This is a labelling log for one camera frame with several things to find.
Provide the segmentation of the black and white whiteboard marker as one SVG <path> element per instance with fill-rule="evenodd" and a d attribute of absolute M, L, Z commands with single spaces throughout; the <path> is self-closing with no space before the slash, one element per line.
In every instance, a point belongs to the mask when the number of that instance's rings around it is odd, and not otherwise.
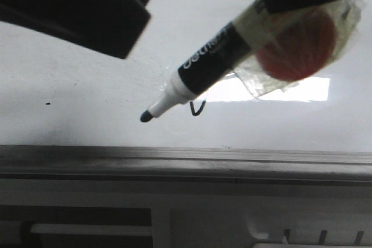
<path fill-rule="evenodd" d="M 310 77 L 341 57 L 362 9 L 362 0 L 336 0 L 271 13 L 255 0 L 173 73 L 140 120 L 192 103 L 230 72 L 254 97 Z"/>

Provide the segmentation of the white plastic tray under whiteboard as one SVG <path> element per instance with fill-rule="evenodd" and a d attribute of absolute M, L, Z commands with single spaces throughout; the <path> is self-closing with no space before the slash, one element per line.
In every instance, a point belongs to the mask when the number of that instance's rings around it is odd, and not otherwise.
<path fill-rule="evenodd" d="M 1 180 L 2 247 L 370 247 L 371 184 Z"/>

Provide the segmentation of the white whiteboard with aluminium frame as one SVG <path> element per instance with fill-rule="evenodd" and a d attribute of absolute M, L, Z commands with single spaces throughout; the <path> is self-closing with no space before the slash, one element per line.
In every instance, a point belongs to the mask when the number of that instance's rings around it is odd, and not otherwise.
<path fill-rule="evenodd" d="M 1 171 L 17 178 L 371 185 L 371 0 L 340 60 L 261 98 L 229 74 L 198 117 L 141 113 L 254 0 L 150 0 L 126 60 L 1 23 Z"/>

